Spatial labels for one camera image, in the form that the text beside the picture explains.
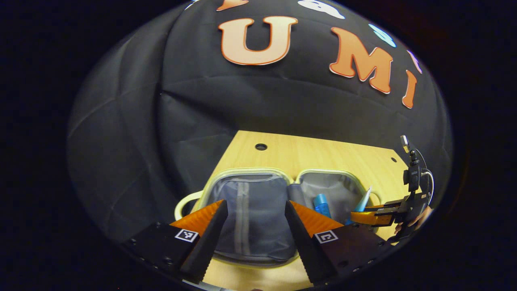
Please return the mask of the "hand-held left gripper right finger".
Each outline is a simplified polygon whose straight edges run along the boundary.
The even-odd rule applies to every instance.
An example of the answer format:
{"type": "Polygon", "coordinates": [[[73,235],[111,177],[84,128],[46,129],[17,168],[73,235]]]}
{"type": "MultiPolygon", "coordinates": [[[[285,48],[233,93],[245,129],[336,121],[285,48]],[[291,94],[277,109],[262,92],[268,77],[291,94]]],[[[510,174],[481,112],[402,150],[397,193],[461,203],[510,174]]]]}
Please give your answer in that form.
{"type": "Polygon", "coordinates": [[[393,251],[369,227],[340,224],[295,201],[286,202],[285,216],[311,283],[356,276],[393,251]]]}

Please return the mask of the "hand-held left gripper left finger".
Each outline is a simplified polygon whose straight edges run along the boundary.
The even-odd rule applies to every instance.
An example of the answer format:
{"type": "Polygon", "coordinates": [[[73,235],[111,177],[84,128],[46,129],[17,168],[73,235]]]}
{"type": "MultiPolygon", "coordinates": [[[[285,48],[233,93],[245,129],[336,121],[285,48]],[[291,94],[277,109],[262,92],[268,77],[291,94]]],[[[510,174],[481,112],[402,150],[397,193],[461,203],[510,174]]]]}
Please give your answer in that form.
{"type": "Polygon", "coordinates": [[[170,224],[155,222],[124,241],[133,258],[173,280],[200,283],[228,217],[219,200],[170,224]]]}

